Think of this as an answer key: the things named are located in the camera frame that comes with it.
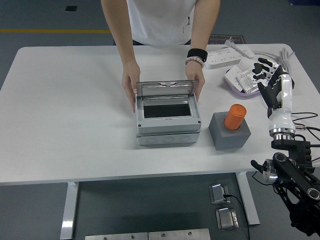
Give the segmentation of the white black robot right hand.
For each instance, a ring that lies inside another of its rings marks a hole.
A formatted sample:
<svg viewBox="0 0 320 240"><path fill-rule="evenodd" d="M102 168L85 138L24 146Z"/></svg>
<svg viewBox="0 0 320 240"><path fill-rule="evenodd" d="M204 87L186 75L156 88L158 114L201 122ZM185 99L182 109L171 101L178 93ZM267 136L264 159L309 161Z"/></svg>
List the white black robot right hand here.
<svg viewBox="0 0 320 240"><path fill-rule="evenodd" d="M259 57L254 63L253 78L267 105L270 120L269 133L273 136L280 132L294 134L296 128L291 119L293 108L294 81L280 64Z"/></svg>

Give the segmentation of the person's left hand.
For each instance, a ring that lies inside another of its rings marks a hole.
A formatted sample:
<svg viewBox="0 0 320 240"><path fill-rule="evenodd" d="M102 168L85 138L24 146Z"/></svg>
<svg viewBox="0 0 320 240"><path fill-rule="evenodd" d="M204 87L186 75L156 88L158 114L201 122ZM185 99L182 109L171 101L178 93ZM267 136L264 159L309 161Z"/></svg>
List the person's left hand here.
<svg viewBox="0 0 320 240"><path fill-rule="evenodd" d="M194 91L196 100L198 101L201 91L203 89L203 86L205 84L205 77L203 74L202 65L199 62L194 60L189 61L185 66L185 75L188 80L198 80L198 84Z"/></svg>

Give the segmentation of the person's right hand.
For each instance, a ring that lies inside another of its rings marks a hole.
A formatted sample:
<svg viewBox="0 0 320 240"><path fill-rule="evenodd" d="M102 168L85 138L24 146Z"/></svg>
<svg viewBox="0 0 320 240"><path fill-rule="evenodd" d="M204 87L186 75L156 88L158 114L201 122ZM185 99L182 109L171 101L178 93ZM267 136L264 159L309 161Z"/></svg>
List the person's right hand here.
<svg viewBox="0 0 320 240"><path fill-rule="evenodd" d="M135 112L137 82L140 81L140 73L140 67L136 60L131 60L123 64L121 86L127 95L133 112Z"/></svg>

